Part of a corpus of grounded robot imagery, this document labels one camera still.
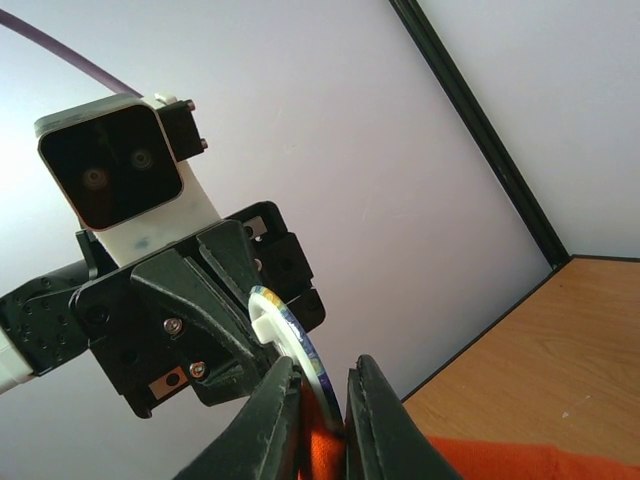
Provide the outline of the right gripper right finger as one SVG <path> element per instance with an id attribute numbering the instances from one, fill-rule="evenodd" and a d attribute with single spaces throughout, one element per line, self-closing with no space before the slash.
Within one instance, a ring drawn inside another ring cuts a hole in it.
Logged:
<path id="1" fill-rule="evenodd" d="M 345 477 L 461 477 L 418 429 L 370 355 L 360 356 L 348 375 Z"/>

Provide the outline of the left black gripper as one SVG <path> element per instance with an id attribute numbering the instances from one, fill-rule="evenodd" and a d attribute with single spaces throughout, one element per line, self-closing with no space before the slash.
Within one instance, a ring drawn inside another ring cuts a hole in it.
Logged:
<path id="1" fill-rule="evenodd" d="M 253 204 L 119 267 L 87 232 L 80 261 L 1 298 L 1 331 L 40 377 L 90 352 L 140 418 L 185 388 L 205 405 L 252 394 L 270 360 L 251 327 L 265 286 L 305 331 L 326 311 L 305 253 L 278 208 Z"/>

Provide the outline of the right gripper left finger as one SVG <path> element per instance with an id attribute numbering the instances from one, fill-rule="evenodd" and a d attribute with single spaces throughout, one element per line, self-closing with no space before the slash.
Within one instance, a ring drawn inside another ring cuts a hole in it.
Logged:
<path id="1" fill-rule="evenodd" d="M 176 477 L 296 479 L 302 377 L 279 358 L 230 425 Z"/>

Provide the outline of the orange garment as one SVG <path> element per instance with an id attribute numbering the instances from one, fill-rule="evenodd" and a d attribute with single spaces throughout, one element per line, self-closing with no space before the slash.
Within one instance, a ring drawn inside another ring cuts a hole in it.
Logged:
<path id="1" fill-rule="evenodd" d="M 301 392 L 300 479 L 341 479 L 344 440 L 325 428 L 312 390 Z M 639 468 L 576 454 L 552 445 L 527 445 L 430 437 L 430 444 L 465 479 L 637 479 Z"/>

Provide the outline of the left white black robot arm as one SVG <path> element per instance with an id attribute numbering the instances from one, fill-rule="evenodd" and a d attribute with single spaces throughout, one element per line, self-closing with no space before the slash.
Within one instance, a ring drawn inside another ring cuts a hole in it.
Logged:
<path id="1" fill-rule="evenodd" d="M 185 388 L 214 406 L 249 395 L 275 360 L 251 327 L 254 286 L 305 330 L 325 318 L 302 247 L 270 201 L 121 267 L 88 232 L 78 241 L 81 261 L 2 297 L 3 390 L 90 352 L 140 418 Z"/>

